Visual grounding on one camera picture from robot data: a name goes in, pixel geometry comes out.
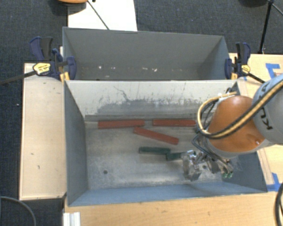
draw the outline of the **dark carpet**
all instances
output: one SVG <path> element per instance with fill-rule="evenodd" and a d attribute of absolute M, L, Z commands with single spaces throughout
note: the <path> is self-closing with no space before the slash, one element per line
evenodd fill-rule
<path fill-rule="evenodd" d="M 140 31 L 223 35 L 229 52 L 246 42 L 257 53 L 267 0 L 134 0 Z M 283 11 L 283 0 L 275 0 Z M 54 38 L 62 45 L 67 7 L 55 0 L 0 0 L 0 80 L 19 75 L 34 60 L 28 42 L 36 36 Z M 283 16 L 272 8 L 264 44 L 265 53 L 283 54 Z M 0 87 L 0 191 L 17 198 L 21 142 L 22 82 Z M 28 202 L 39 226 L 62 224 L 62 200 Z M 32 225 L 27 211 L 3 202 L 3 226 Z"/>

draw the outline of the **gray bin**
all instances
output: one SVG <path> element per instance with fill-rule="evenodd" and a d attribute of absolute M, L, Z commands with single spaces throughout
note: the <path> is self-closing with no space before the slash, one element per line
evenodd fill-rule
<path fill-rule="evenodd" d="M 195 148 L 192 128 L 153 127 L 152 119 L 195 119 L 199 105 L 224 93 L 231 81 L 66 81 L 67 198 L 70 206 L 144 202 L 266 192 L 256 153 L 233 160 L 234 176 L 203 171 L 183 176 L 181 161 L 138 154 L 140 146 Z M 171 145 L 133 133 L 98 129 L 101 120 L 143 119 L 145 128 L 179 138 Z"/>
<path fill-rule="evenodd" d="M 181 161 L 138 154 L 140 146 L 195 150 L 191 128 L 153 127 L 152 119 L 195 119 L 205 100 L 233 86 L 221 36 L 63 28 L 64 57 L 76 80 L 65 82 L 67 201 L 70 206 L 148 202 L 266 192 L 257 153 L 233 160 L 234 176 L 183 176 Z M 145 138 L 133 128 L 98 129 L 101 120 L 143 119 L 145 128 L 179 138 Z"/>
<path fill-rule="evenodd" d="M 223 36 L 63 28 L 76 80 L 222 80 Z"/>

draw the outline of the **blue marking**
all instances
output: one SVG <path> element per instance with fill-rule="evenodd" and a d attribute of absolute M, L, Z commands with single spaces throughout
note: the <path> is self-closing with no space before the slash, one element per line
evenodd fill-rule
<path fill-rule="evenodd" d="M 270 78 L 272 79 L 272 78 L 275 77 L 273 69 L 280 69 L 280 65 L 279 64 L 267 64 L 266 63 L 266 68 L 268 70 Z"/>
<path fill-rule="evenodd" d="M 267 185 L 267 190 L 269 192 L 278 192 L 278 190 L 281 186 L 281 183 L 279 183 L 279 179 L 278 179 L 277 174 L 272 172 L 272 175 L 273 175 L 275 184 Z"/>

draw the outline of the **bin floor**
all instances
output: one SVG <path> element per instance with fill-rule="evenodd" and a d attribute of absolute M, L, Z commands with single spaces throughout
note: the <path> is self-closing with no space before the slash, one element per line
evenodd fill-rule
<path fill-rule="evenodd" d="M 97 129 L 96 122 L 85 122 L 88 184 L 90 190 L 104 188 L 189 184 L 183 176 L 182 160 L 166 161 L 163 155 L 139 154 L 141 146 L 167 147 L 171 152 L 195 149 L 193 128 L 154 127 L 145 129 L 179 138 L 172 145 L 133 133 L 133 128 Z M 198 182 L 222 181 L 221 174 L 203 170 Z"/>

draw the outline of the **red block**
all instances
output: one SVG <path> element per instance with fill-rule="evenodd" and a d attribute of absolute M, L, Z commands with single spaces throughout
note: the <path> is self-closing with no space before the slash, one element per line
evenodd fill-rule
<path fill-rule="evenodd" d="M 126 128 L 144 125 L 144 120 L 99 121 L 98 129 Z"/>
<path fill-rule="evenodd" d="M 169 120 L 169 119 L 154 119 L 153 126 L 178 126 L 178 127 L 193 127 L 196 125 L 194 120 Z"/>
<path fill-rule="evenodd" d="M 151 139 L 155 139 L 158 141 L 163 141 L 163 142 L 167 142 L 173 145 L 177 145 L 179 142 L 178 138 L 175 137 L 171 137 L 162 133 L 158 133 L 152 130 L 148 130 L 148 129 L 144 129 L 144 128 L 140 128 L 140 127 L 135 127 L 134 131 L 135 134 L 143 136 L 143 137 L 148 137 Z"/>

